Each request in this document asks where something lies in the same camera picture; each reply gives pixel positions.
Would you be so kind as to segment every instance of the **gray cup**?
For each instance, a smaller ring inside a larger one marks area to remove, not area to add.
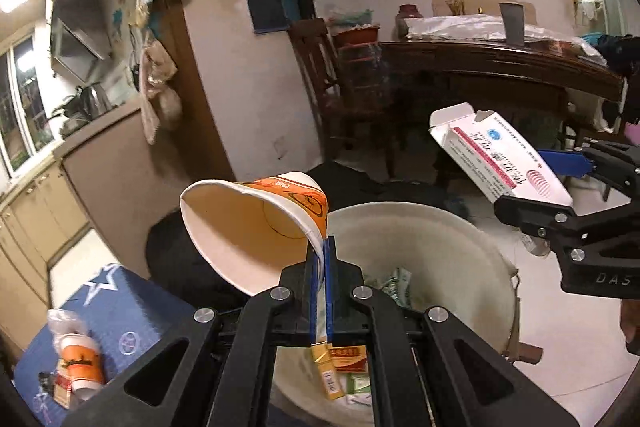
[[[507,44],[524,46],[524,6],[515,2],[501,2],[500,13],[507,35]]]

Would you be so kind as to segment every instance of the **barcode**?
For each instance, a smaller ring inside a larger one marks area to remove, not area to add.
[[[338,384],[335,381],[333,371],[323,371],[322,379],[324,380],[324,385],[326,386],[327,391],[329,391],[329,394],[340,392],[340,388],[338,387]]]

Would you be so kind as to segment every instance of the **blue tablecloth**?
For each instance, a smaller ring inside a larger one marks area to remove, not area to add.
[[[61,308],[75,311],[100,344],[108,381],[153,346],[172,324],[194,312],[192,306],[119,264],[104,266]],[[52,335],[44,327],[15,368],[18,393],[47,427],[59,427],[67,413],[38,383],[38,373],[52,372],[57,363]]]

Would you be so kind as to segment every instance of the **metal screw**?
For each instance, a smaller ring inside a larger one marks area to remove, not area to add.
[[[433,322],[444,322],[449,318],[449,312],[446,311],[446,309],[441,308],[440,306],[431,308],[427,315]]]
[[[584,261],[585,257],[586,254],[584,253],[584,250],[582,248],[574,248],[571,251],[571,259],[573,259],[574,261]]]
[[[193,314],[193,318],[196,320],[196,322],[200,322],[203,324],[211,322],[215,317],[216,312],[211,308],[200,308]]]
[[[284,286],[277,286],[276,288],[271,290],[271,293],[269,293],[269,295],[271,295],[271,298],[275,299],[276,301],[284,301],[284,299],[288,299],[291,295],[291,290],[289,288],[285,288]]]
[[[353,289],[353,296],[361,301],[370,299],[373,295],[373,290],[368,286],[357,286]]]

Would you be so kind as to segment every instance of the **white floor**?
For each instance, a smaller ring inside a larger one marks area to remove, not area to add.
[[[59,308],[105,264],[117,263],[95,230],[89,230],[49,271],[51,303]]]
[[[408,151],[398,155],[397,178],[433,182],[436,149],[411,137]],[[345,151],[339,162],[378,181],[386,179],[380,152]],[[615,190],[609,202],[603,202],[603,188],[596,180],[572,180],[570,192],[578,215],[628,202]],[[581,427],[593,427],[638,363],[638,357],[626,351],[620,331],[620,301],[562,292],[555,254],[540,259],[528,253],[516,230],[496,219],[492,205],[471,181],[455,180],[449,191],[465,200],[472,222],[492,236],[503,256],[520,270],[520,340],[545,351],[538,365],[517,362],[516,367],[571,412]]]

